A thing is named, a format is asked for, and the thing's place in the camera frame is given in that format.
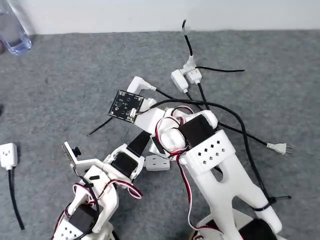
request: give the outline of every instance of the white cable connector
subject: white cable connector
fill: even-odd
[[[292,149],[292,146],[287,146],[286,143],[277,143],[277,144],[267,143],[266,147],[282,155],[285,155],[286,153],[292,154],[291,151],[287,151],[287,148]]]
[[[18,164],[17,145],[7,143],[0,145],[0,164],[7,171],[12,170]]]
[[[171,73],[171,79],[182,93],[188,92],[189,84],[184,76],[184,71],[182,69],[177,69]]]
[[[140,94],[142,90],[155,91],[157,88],[145,81],[142,77],[135,76],[127,88],[127,92],[132,94]]]
[[[202,75],[199,69],[196,68],[194,56],[189,56],[188,61],[183,65],[185,76],[191,84],[199,84],[202,80]]]

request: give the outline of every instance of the water bottle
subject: water bottle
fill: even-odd
[[[0,40],[15,55],[23,54],[32,46],[30,38],[7,0],[0,0]]]

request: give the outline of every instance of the black circuit board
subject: black circuit board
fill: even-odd
[[[108,115],[133,124],[137,116],[130,116],[130,114],[133,109],[137,112],[140,110],[144,99],[145,98],[143,96],[118,90]]]

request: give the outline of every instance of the electrical outlet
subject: electrical outlet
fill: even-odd
[[[145,168],[147,171],[165,171],[170,170],[170,160],[158,155],[145,157]]]
[[[198,84],[202,80],[202,75],[199,69],[194,69],[185,74],[186,78],[189,80],[191,84]]]
[[[7,143],[0,145],[0,164],[6,170],[11,170],[18,164],[17,145]]]

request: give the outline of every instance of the white wall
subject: white wall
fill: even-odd
[[[319,0],[10,0],[37,34],[320,29]]]

